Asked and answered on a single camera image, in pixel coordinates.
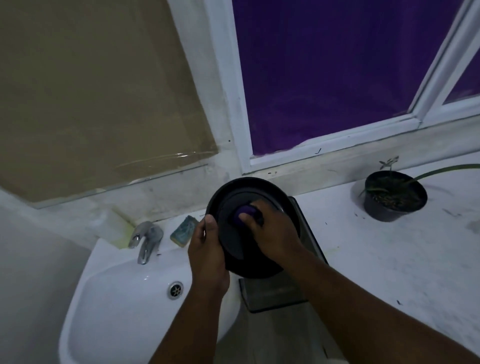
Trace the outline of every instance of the sink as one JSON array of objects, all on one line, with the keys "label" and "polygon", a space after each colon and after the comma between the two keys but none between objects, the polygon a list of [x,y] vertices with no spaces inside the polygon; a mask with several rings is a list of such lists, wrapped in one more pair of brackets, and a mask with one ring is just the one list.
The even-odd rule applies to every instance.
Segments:
[{"label": "sink", "polygon": [[[161,254],[152,254],[150,262],[142,266],[136,262],[138,249],[119,250],[98,240],[63,324],[61,364],[148,363],[192,284],[187,249],[164,241],[160,244]],[[238,278],[230,276],[230,288],[220,309],[217,340],[238,315]],[[174,282],[183,285],[176,299],[168,295]]]}]

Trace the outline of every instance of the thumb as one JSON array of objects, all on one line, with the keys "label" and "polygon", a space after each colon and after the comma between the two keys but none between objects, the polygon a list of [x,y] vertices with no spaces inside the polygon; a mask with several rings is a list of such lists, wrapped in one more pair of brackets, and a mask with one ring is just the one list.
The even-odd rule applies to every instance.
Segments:
[{"label": "thumb", "polygon": [[205,215],[205,241],[218,243],[218,225],[212,215]]},{"label": "thumb", "polygon": [[249,229],[253,232],[254,235],[256,235],[257,232],[260,230],[260,225],[258,225],[255,219],[249,214],[241,213],[239,215],[239,219],[242,220],[243,223],[249,227]]}]

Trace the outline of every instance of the person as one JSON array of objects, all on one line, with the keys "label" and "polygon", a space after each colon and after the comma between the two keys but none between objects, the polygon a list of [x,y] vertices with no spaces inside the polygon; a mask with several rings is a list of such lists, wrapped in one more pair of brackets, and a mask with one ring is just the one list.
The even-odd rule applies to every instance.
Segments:
[{"label": "person", "polygon": [[[300,243],[290,218],[263,200],[262,227],[247,214],[262,252],[292,276],[327,326],[345,358],[357,363],[476,363],[480,358],[457,342],[365,291]],[[192,287],[150,364],[211,364],[220,304],[230,284],[218,226],[206,215],[188,249]]]}]

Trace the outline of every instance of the brown paper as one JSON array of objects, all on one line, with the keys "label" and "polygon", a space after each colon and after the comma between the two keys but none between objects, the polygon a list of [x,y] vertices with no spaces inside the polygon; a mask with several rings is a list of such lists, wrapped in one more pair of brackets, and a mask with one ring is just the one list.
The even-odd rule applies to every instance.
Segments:
[{"label": "brown paper", "polygon": [[166,0],[0,4],[0,185],[39,202],[217,153]]}]

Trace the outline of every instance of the white window frame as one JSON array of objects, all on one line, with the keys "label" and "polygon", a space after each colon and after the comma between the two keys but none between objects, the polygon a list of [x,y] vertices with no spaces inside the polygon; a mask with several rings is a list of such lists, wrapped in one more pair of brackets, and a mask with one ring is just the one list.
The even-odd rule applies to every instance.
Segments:
[{"label": "white window frame", "polygon": [[205,8],[228,106],[230,126],[244,174],[387,138],[420,127],[480,114],[480,97],[443,105],[480,47],[480,0],[465,0],[412,100],[408,114],[323,135],[289,150],[255,157],[232,0],[205,0]]}]

